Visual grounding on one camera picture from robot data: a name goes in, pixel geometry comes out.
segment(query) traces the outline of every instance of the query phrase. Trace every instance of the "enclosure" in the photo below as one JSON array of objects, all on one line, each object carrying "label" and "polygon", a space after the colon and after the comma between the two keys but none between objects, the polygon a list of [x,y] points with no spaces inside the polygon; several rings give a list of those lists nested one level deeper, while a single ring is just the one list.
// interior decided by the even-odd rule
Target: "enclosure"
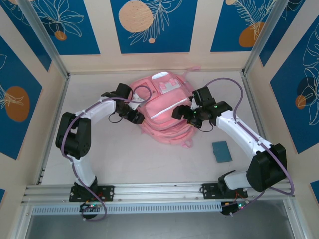
[{"label": "enclosure", "polygon": [[[319,239],[318,9],[318,0],[0,0],[0,238]],[[105,117],[92,125],[89,165],[114,189],[106,218],[83,221],[55,143],[62,115],[166,71],[194,89],[237,82],[208,87],[232,108],[243,89],[237,115],[285,148],[294,195],[247,188],[247,199],[208,199],[203,184],[250,166],[234,138],[215,126],[186,149]],[[289,178],[274,187],[293,190]],[[238,195],[238,213],[221,214]]]}]

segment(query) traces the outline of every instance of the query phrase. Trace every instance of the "white line drawing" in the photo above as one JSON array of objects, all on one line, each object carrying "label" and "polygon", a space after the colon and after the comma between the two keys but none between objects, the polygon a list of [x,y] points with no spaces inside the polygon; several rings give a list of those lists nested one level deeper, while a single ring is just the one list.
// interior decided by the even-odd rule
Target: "white line drawing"
[{"label": "white line drawing", "polygon": [[[6,55],[0,55],[0,70],[3,68],[3,66],[5,65],[5,61],[6,61],[7,56]],[[24,96],[22,97],[14,97],[10,94],[8,94],[3,87],[0,84],[0,109],[2,109],[3,107],[5,107],[6,104],[8,104],[8,106],[10,106],[11,103],[14,104],[18,104],[23,106],[23,99]]]},{"label": "white line drawing", "polygon": [[260,8],[257,8],[254,0],[226,0],[227,5],[237,7],[240,18],[244,19],[246,25],[254,30],[256,40],[261,31],[260,26],[263,20],[269,15],[277,0],[264,0]]},{"label": "white line drawing", "polygon": [[285,7],[285,10],[281,14],[281,17],[284,20],[286,20],[288,12],[289,11],[297,11],[299,9],[299,7],[301,6],[302,2],[303,2],[303,0],[290,0],[287,3],[287,6]]},{"label": "white line drawing", "polygon": [[17,4],[14,4],[14,2],[9,1],[9,0],[1,0],[3,4],[11,11],[12,15],[22,21],[25,25],[30,26],[29,22],[25,18],[24,14],[22,13],[21,9]]},{"label": "white line drawing", "polygon": [[297,107],[301,109],[309,106],[309,125],[314,126],[319,122],[319,23],[310,35],[307,48],[303,56],[304,74],[307,78],[307,86],[298,96]]},{"label": "white line drawing", "polygon": [[[29,25],[18,5],[9,0],[2,0],[11,10],[14,17]],[[66,40],[66,33],[82,36],[76,25],[84,20],[84,16],[70,11],[69,0],[33,0],[30,2],[49,35],[58,40]]]},{"label": "white line drawing", "polygon": [[[154,43],[156,38],[160,36],[161,31],[165,31],[165,25],[169,27],[169,13],[174,12],[176,9],[180,7],[183,0],[132,0],[128,1],[126,4],[131,3],[131,6],[138,6],[138,10],[130,15],[131,19],[134,19],[133,23],[139,23],[140,29],[134,30],[132,28],[131,35],[128,39],[132,39],[130,46],[135,44],[136,42],[142,40],[146,42],[148,40],[149,43]],[[125,17],[128,16],[127,12],[129,11],[129,5],[127,5],[127,9],[125,9],[125,5],[122,7],[121,10],[123,12],[119,12],[119,18],[124,19],[121,24],[123,28],[126,28],[126,19]]]}]

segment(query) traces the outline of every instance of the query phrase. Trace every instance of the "beige wall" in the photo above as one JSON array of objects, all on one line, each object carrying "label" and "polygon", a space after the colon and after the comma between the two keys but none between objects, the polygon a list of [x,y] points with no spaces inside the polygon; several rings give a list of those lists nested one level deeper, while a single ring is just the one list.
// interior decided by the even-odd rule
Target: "beige wall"
[{"label": "beige wall", "polygon": [[0,206],[2,239],[9,236],[11,227],[14,226],[16,211],[21,204],[26,185],[35,183],[64,80],[53,64],[49,72],[44,69],[1,7],[0,35],[42,85],[42,92],[18,160],[0,153],[0,188],[6,191]]},{"label": "beige wall", "polygon": [[120,52],[110,1],[84,0],[84,2],[101,55],[61,56],[71,73],[185,69],[198,64],[206,69],[242,69],[250,54],[250,51],[210,53],[224,0],[198,0],[189,53],[124,55]]},{"label": "beige wall", "polygon": [[269,83],[318,16],[318,9],[318,0],[306,0],[266,66],[263,68],[258,59],[248,77],[266,134],[273,143],[280,142],[286,148],[288,170],[296,186],[295,196],[314,237],[319,239],[319,205],[310,187],[311,182],[319,180],[319,144],[297,154]]}]

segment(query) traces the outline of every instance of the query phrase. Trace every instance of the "wire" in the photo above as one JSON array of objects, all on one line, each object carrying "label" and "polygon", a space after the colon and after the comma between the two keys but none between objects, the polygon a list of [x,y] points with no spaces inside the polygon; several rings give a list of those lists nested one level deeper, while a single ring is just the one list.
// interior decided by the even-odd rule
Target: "wire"
[{"label": "wire", "polygon": [[[243,90],[243,88],[241,87],[241,85],[240,85],[237,81],[235,81],[235,80],[233,80],[233,79],[231,79],[231,78],[227,78],[227,77],[220,77],[220,78],[216,78],[216,79],[214,79],[214,80],[211,80],[211,81],[209,81],[205,86],[208,86],[209,84],[211,84],[211,83],[213,83],[213,82],[215,82],[215,81],[219,81],[219,80],[231,81],[231,82],[235,83],[235,84],[239,87],[239,89],[240,89],[241,95],[240,95],[240,98],[239,98],[238,103],[237,103],[236,106],[235,106],[234,114],[233,114],[234,119],[237,120],[236,112],[237,112],[237,110],[238,110],[238,107],[239,107],[240,103],[241,103],[242,100],[243,100],[244,90]],[[252,134],[243,124],[241,124],[240,122],[237,122],[237,124],[238,124],[244,131],[246,131],[256,142],[259,142],[259,139],[258,139],[254,134]],[[289,174],[288,171],[285,169],[285,167],[282,165],[282,163],[279,161],[279,159],[272,153],[272,151],[269,150],[269,148],[267,148],[263,143],[261,143],[260,145],[270,154],[270,156],[275,160],[275,162],[279,165],[279,167],[281,168],[281,170],[284,172],[285,176],[288,178],[288,181],[289,181],[289,183],[290,183],[291,191],[287,193],[287,192],[285,192],[285,191],[283,191],[283,190],[280,190],[280,189],[278,189],[278,188],[273,188],[273,187],[270,187],[270,188],[271,188],[272,190],[275,190],[276,192],[279,192],[279,193],[282,193],[282,194],[285,194],[285,195],[293,195],[294,192],[295,192],[295,186],[294,186],[294,183],[293,183],[293,180],[292,180],[290,174]],[[256,202],[264,193],[265,193],[265,191],[263,191],[258,197],[256,197],[256,198],[255,198],[253,201],[251,201],[249,204],[252,204],[253,202]]]},{"label": "wire", "polygon": [[109,117],[108,117],[109,122],[111,122],[111,123],[119,123],[119,122],[121,122],[122,119],[123,119],[123,117],[121,117],[121,119],[120,119],[119,121],[116,121],[116,122],[113,122],[113,121],[110,120],[110,117],[111,117],[112,115],[114,115],[114,114],[115,114],[115,112],[113,112],[113,113],[111,113],[111,114],[109,115]]},{"label": "wire", "polygon": [[214,126],[213,126],[213,124],[211,123],[211,122],[209,122],[209,124],[210,124],[210,126],[211,126],[211,130],[201,130],[200,128],[198,128],[198,127],[195,127],[196,129],[198,129],[199,131],[201,131],[201,132],[204,132],[204,133],[209,133],[209,132],[212,132],[213,131],[213,129],[214,129]]},{"label": "wire", "polygon": [[146,100],[139,102],[139,101],[128,100],[128,99],[125,99],[125,98],[122,98],[122,97],[110,97],[110,98],[102,99],[101,101],[98,101],[98,102],[94,103],[93,105],[91,105],[91,106],[88,107],[87,109],[83,110],[79,115],[77,115],[77,116],[74,118],[74,120],[70,123],[69,127],[67,128],[67,130],[66,130],[66,132],[65,132],[65,134],[64,134],[63,141],[62,141],[62,146],[61,146],[62,156],[65,157],[65,158],[67,158],[67,159],[70,161],[70,163],[71,163],[71,165],[72,165],[73,173],[74,173],[76,179],[79,181],[79,183],[80,183],[87,191],[89,191],[89,192],[102,204],[102,206],[103,206],[103,208],[104,208],[104,210],[105,210],[105,213],[104,213],[103,217],[101,217],[101,218],[99,218],[99,219],[89,219],[89,220],[87,220],[87,219],[85,219],[85,218],[83,217],[84,211],[82,211],[81,216],[82,216],[83,220],[87,220],[87,221],[89,221],[89,222],[98,222],[98,221],[101,221],[101,220],[103,220],[103,219],[106,217],[107,208],[106,208],[104,202],[102,201],[102,199],[101,199],[100,197],[98,197],[88,186],[86,186],[86,185],[83,183],[83,181],[80,179],[78,173],[76,172],[73,159],[72,159],[71,157],[69,157],[68,155],[65,154],[65,152],[64,152],[64,147],[65,147],[66,138],[67,138],[67,136],[68,136],[68,134],[69,134],[69,132],[70,132],[72,126],[75,124],[75,122],[76,122],[81,116],[83,116],[86,112],[88,112],[89,110],[95,108],[95,107],[98,106],[99,104],[102,104],[103,102],[110,101],[110,100],[122,100],[122,101],[128,101],[128,102],[139,103],[139,104],[147,102],[147,101],[152,97],[152,91],[151,91],[150,88],[147,87],[147,86],[143,86],[143,87],[147,88],[148,91],[149,91],[149,93],[150,93],[150,96],[149,96]]}]

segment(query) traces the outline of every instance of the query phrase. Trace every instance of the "ventilated metal strip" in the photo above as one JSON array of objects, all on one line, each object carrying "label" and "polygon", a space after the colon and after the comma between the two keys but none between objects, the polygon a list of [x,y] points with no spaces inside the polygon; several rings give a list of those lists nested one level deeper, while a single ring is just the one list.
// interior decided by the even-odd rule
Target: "ventilated metal strip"
[{"label": "ventilated metal strip", "polygon": [[[221,212],[220,202],[202,203],[153,203],[153,204],[114,204],[106,205],[108,214],[138,213],[187,213],[187,212]],[[79,205],[35,206],[32,215],[78,215]],[[102,214],[104,208],[96,208],[85,214]]]}]

